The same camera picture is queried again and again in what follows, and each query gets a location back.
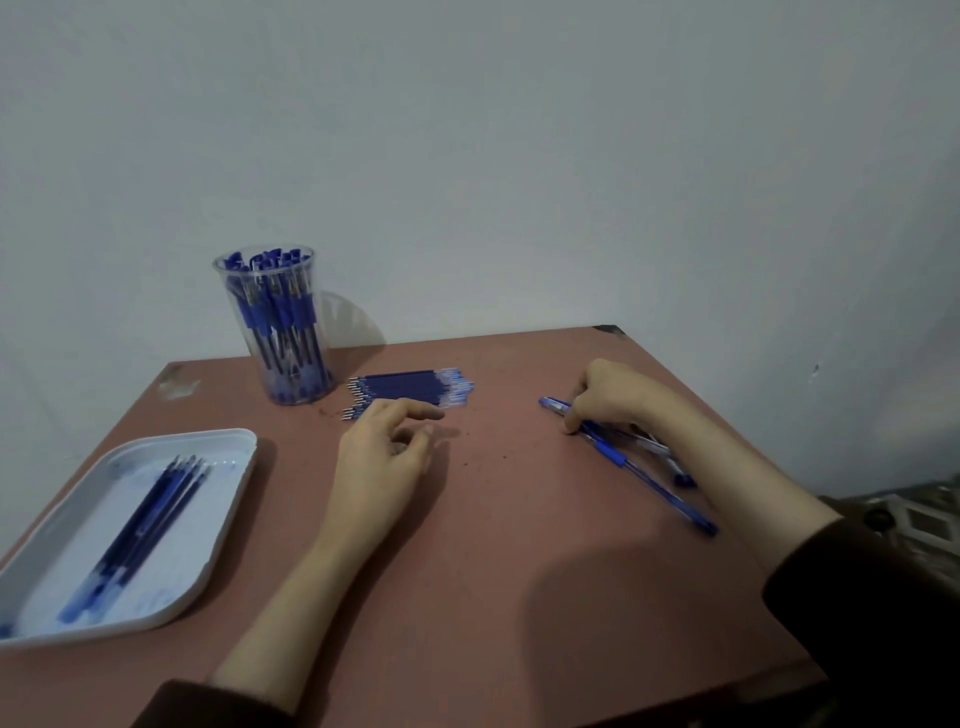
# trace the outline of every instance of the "brown sleeve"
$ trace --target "brown sleeve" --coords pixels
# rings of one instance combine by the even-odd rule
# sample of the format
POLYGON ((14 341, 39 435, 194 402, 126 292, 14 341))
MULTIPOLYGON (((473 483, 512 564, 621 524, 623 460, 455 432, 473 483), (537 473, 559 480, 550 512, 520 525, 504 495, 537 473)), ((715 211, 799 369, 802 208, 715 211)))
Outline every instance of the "brown sleeve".
POLYGON ((790 554, 763 601, 841 702, 916 718, 955 690, 960 596, 859 523, 831 523, 790 554))
POLYGON ((291 728, 291 716, 267 703, 238 692, 208 685, 170 680, 132 728, 291 728))

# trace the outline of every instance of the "pink table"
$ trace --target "pink table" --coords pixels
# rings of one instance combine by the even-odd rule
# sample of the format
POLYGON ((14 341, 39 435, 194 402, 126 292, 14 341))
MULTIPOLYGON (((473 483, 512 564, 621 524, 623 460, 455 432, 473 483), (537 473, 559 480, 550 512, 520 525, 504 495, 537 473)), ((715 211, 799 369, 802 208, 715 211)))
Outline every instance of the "pink table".
MULTIPOLYGON (((538 406, 603 356, 709 412, 630 339, 572 328, 336 353, 360 373, 456 366, 477 386, 449 412, 418 498, 334 623, 306 725, 575 726, 807 660, 701 494, 689 499, 720 523, 712 541, 538 406)), ((347 403, 340 388, 309 406, 270 404, 248 358, 170 365, 78 474, 138 437, 256 432, 258 466, 213 580, 153 632, 0 657, 3 723, 126 726, 163 680, 203 679, 316 533, 347 403), (167 400, 171 379, 200 385, 167 400)))

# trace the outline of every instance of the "hand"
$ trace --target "hand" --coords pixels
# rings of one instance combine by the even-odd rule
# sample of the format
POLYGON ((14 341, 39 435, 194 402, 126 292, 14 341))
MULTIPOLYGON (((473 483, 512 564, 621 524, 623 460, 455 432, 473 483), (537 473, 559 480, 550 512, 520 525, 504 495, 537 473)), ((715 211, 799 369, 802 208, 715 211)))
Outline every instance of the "hand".
POLYGON ((682 402, 669 387, 626 364, 594 359, 580 375, 576 399, 564 417, 564 430, 576 432, 583 420, 636 423, 650 430, 652 413, 682 402))
POLYGON ((366 560, 390 532, 430 465, 433 428, 413 433, 404 420, 441 420, 415 400, 376 400, 340 439, 333 490, 320 541, 366 560))

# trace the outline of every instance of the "left hand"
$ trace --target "left hand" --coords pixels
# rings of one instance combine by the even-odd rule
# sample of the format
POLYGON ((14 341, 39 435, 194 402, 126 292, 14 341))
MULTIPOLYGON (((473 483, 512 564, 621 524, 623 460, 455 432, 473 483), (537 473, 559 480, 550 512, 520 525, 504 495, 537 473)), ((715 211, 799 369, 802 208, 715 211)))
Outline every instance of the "left hand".
POLYGON ((407 418, 441 420, 416 400, 376 400, 341 439, 320 542, 366 560, 390 532, 430 465, 433 428, 414 434, 407 418))

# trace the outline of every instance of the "clear plastic cup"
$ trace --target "clear plastic cup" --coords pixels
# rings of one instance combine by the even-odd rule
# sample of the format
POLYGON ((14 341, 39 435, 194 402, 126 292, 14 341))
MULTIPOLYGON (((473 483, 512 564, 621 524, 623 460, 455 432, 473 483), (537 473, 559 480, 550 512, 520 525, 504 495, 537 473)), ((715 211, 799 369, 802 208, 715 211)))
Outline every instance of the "clear plastic cup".
POLYGON ((314 260, 309 248, 245 248, 213 261, 267 397, 277 404, 318 400, 335 386, 317 320, 314 260))

